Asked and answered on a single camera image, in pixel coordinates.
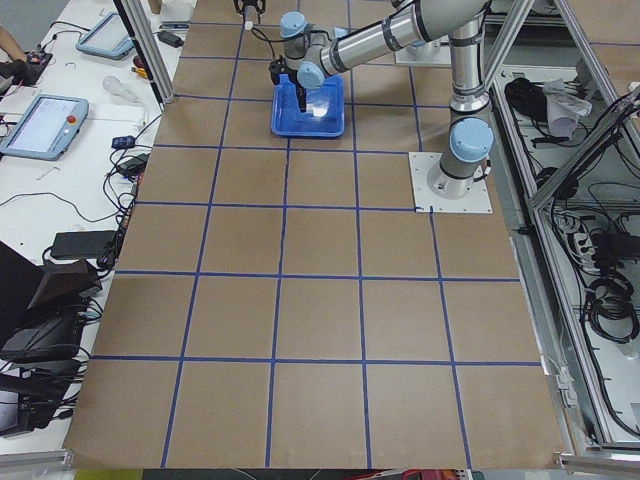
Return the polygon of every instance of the white table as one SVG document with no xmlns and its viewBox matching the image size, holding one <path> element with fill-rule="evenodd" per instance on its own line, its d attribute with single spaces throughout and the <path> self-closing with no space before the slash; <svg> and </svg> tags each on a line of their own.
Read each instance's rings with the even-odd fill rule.
<svg viewBox="0 0 640 480">
<path fill-rule="evenodd" d="M 158 15 L 149 12 L 142 2 L 154 31 L 159 26 Z M 114 11 L 111 0 L 70 0 L 58 20 L 91 28 L 101 17 Z M 73 29 L 67 25 L 54 25 L 45 36 Z M 0 113 L 7 121 L 18 120 L 33 98 L 39 93 L 82 97 L 90 102 L 89 115 L 67 152 L 54 162 L 6 156 L 0 160 L 0 203 L 16 194 L 53 192 L 77 205 L 89 219 L 97 219 L 115 211 L 102 192 L 105 174 L 111 170 L 109 155 L 111 139 L 116 136 L 136 136 L 141 123 L 160 114 L 160 107 L 149 82 L 131 72 L 131 52 L 122 60 L 109 60 L 86 55 L 75 49 L 78 35 L 61 33 L 46 51 L 53 53 L 51 64 L 34 87 L 22 87 L 0 102 Z M 173 77 L 178 65 L 180 49 L 158 42 L 160 52 Z M 117 77 L 139 98 L 132 104 L 106 92 L 102 80 L 107 75 Z M 138 143 L 152 145 L 159 121 L 151 125 Z M 148 152 L 137 148 L 131 153 Z M 131 182 L 119 175 L 112 178 L 116 192 L 131 190 Z M 41 264 L 41 254 L 51 245 L 57 232 L 80 230 L 108 230 L 116 228 L 111 217 L 97 223 L 80 218 L 74 209 L 52 196 L 22 197 L 0 206 L 0 240 L 24 257 Z M 103 291 L 97 296 L 104 305 L 110 286 L 110 277 L 103 281 Z M 82 346 L 91 350 L 98 325 L 84 330 Z M 13 438 L 0 438 L 0 455 L 13 453 L 49 452 L 60 450 L 70 419 L 51 422 L 44 430 L 36 430 Z"/>
</svg>

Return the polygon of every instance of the brown cardboard surface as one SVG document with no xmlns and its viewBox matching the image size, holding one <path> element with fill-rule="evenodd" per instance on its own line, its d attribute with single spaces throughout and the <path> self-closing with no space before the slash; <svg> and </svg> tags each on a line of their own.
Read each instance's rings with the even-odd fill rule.
<svg viewBox="0 0 640 480">
<path fill-rule="evenodd" d="M 539 368 L 469 366 L 458 375 L 474 465 L 555 466 L 562 439 Z"/>
<path fill-rule="evenodd" d="M 346 1 L 301 4 L 352 26 L 392 11 Z M 297 1 L 268 4 L 277 38 Z M 176 73 L 191 96 L 162 118 L 65 442 L 78 465 L 549 466 L 495 192 L 491 215 L 412 211 L 405 152 L 445 144 L 448 72 L 371 62 L 344 75 L 342 137 L 286 139 L 268 47 L 231 1 L 200 0 L 194 22 Z"/>
<path fill-rule="evenodd" d="M 276 380 L 273 467 L 366 463 L 362 367 L 278 365 Z"/>
<path fill-rule="evenodd" d="M 114 279 L 100 335 L 98 355 L 180 355 L 187 324 L 191 276 L 122 275 Z"/>
<path fill-rule="evenodd" d="M 367 370 L 375 465 L 464 468 L 451 368 L 373 365 Z"/>
<path fill-rule="evenodd" d="M 215 148 L 156 148 L 147 162 L 138 199 L 207 203 L 217 162 Z"/>
<path fill-rule="evenodd" d="M 185 365 L 167 466 L 208 468 L 212 458 L 221 468 L 260 464 L 268 396 L 267 365 Z"/>
<path fill-rule="evenodd" d="M 640 43 L 638 0 L 569 0 L 590 42 Z"/>
<path fill-rule="evenodd" d="M 177 362 L 92 360 L 64 446 L 75 468 L 160 465 Z"/>
<path fill-rule="evenodd" d="M 593 45 L 593 50 L 607 69 L 618 95 L 629 93 L 631 82 L 640 82 L 640 46 Z"/>
<path fill-rule="evenodd" d="M 435 282 L 364 282 L 367 358 L 449 360 Z"/>
</svg>

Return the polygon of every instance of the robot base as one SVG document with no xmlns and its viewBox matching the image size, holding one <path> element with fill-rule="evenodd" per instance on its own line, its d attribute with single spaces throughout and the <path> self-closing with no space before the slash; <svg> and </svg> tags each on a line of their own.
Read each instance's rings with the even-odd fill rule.
<svg viewBox="0 0 640 480">
<path fill-rule="evenodd" d="M 469 192 L 462 198 L 450 200 L 433 191 L 427 180 L 429 171 L 440 162 L 441 153 L 410 152 L 411 182 L 416 212 L 429 213 L 493 213 L 491 201 L 484 180 L 471 185 Z M 482 175 L 478 167 L 476 176 Z"/>
</svg>

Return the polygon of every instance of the metal mounting plate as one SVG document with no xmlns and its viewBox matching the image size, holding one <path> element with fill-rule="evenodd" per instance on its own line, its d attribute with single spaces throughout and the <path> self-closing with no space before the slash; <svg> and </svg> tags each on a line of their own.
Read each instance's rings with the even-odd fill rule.
<svg viewBox="0 0 640 480">
<path fill-rule="evenodd" d="M 429 213 L 493 213 L 491 201 L 484 180 L 474 183 L 467 195 L 458 200 L 448 200 L 433 193 L 427 183 L 427 174 L 440 161 L 441 153 L 409 152 L 413 200 L 416 212 Z M 482 175 L 478 167 L 476 177 Z"/>
<path fill-rule="evenodd" d="M 405 65 L 410 67 L 432 67 L 432 68 L 451 68 L 451 52 L 448 45 L 440 45 L 435 52 L 418 50 L 418 54 L 414 55 L 406 48 L 395 52 L 396 65 Z"/>
</svg>

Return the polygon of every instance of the blue cap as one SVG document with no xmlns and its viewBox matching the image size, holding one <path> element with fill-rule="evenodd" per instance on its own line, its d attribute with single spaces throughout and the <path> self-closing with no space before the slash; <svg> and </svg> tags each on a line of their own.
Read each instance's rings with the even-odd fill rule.
<svg viewBox="0 0 640 480">
<path fill-rule="evenodd" d="M 282 38 L 293 37 L 301 33 L 307 26 L 307 19 L 300 12 L 287 12 L 280 19 L 280 34 Z"/>
<path fill-rule="evenodd" d="M 304 88 L 316 90 L 324 84 L 324 72 L 315 63 L 305 60 L 298 69 L 298 81 Z"/>
<path fill-rule="evenodd" d="M 463 162 L 476 163 L 486 157 L 493 145 L 493 130 L 479 118 L 467 118 L 454 125 L 449 144 Z"/>
</svg>

